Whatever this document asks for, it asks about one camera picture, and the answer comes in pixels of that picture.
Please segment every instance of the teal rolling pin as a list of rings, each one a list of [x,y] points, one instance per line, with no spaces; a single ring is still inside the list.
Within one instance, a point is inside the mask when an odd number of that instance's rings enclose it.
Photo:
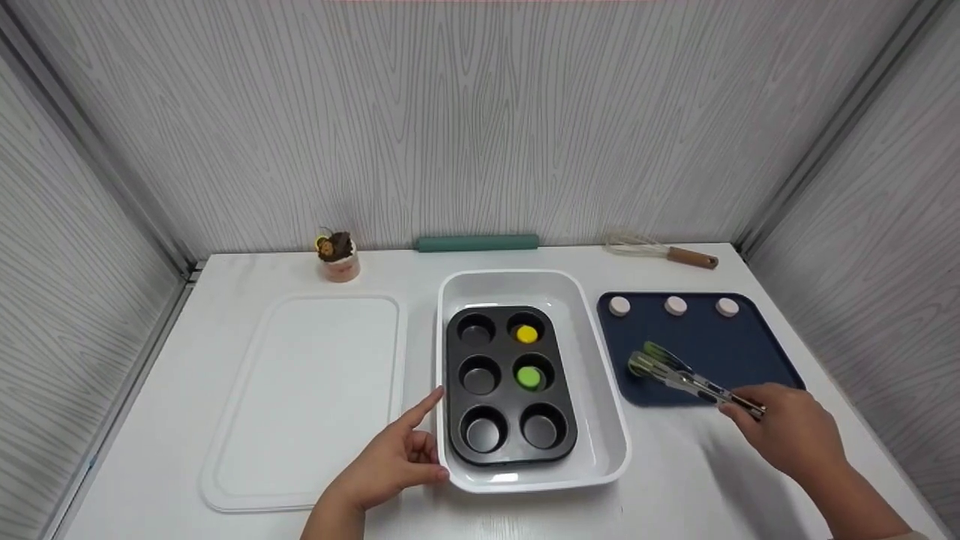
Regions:
[[[451,251],[535,250],[540,246],[536,234],[492,236],[422,236],[414,243],[421,253]]]

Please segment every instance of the muffin tin cup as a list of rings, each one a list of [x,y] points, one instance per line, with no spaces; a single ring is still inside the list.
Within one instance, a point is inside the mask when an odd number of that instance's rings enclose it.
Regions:
[[[516,339],[523,325],[537,332],[532,343]],[[545,313],[467,308],[450,319],[445,342],[446,431],[462,459],[474,465],[553,461],[573,450],[577,424]],[[524,368],[524,380],[536,385],[518,382]]]

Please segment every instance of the hand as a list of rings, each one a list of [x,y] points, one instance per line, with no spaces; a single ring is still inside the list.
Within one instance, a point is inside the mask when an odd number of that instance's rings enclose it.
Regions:
[[[438,386],[384,428],[324,494],[368,510],[396,497],[405,488],[447,481],[450,474],[437,460],[437,439],[432,433],[415,430],[443,396],[444,389]]]
[[[737,405],[720,405],[720,412],[764,459],[800,485],[849,467],[833,416],[808,392],[770,382],[733,393],[765,405],[763,418],[758,422]]]

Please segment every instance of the wall panel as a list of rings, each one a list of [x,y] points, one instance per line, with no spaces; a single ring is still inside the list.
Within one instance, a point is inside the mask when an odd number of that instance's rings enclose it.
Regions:
[[[960,5],[751,260],[960,534]]]
[[[18,0],[199,257],[732,240],[908,0]]]
[[[179,278],[0,61],[0,538],[37,538]]]

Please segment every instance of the dark blue tray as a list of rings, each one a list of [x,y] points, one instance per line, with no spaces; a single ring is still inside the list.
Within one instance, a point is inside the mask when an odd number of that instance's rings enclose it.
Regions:
[[[614,296],[630,301],[627,316],[610,313],[610,298]],[[676,317],[663,308],[670,296],[686,301],[684,315]],[[716,302],[724,297],[740,304],[740,312],[734,317],[717,312]],[[641,350],[647,340],[660,344],[700,375],[730,390],[763,382],[806,389],[754,303],[743,295],[608,292],[597,302],[597,315],[620,393],[634,405],[708,405],[682,391],[630,373],[630,354]]]

